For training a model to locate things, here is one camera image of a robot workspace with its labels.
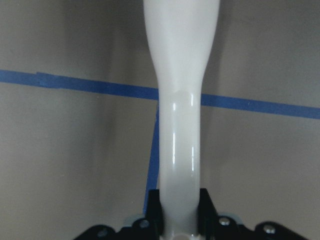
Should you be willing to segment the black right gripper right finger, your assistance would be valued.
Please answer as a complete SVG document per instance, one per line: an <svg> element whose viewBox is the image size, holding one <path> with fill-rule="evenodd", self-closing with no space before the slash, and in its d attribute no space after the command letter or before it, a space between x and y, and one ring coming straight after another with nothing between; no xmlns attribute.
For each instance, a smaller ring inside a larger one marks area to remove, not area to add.
<svg viewBox="0 0 320 240"><path fill-rule="evenodd" d="M227 215L219 215L205 188L200 189L198 232L206 240L305 240L293 230L273 221L264 221L253 230Z"/></svg>

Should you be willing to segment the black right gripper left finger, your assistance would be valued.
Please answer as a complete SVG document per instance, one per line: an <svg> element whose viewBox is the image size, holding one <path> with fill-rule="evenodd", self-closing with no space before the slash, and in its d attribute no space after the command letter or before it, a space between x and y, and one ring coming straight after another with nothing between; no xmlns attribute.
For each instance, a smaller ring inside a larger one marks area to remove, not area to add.
<svg viewBox="0 0 320 240"><path fill-rule="evenodd" d="M115 231L107 225L94 225L76 240L159 240L164 231L163 211L158 189L148 192L148 200L144 217L135 220L131 226L124 226Z"/></svg>

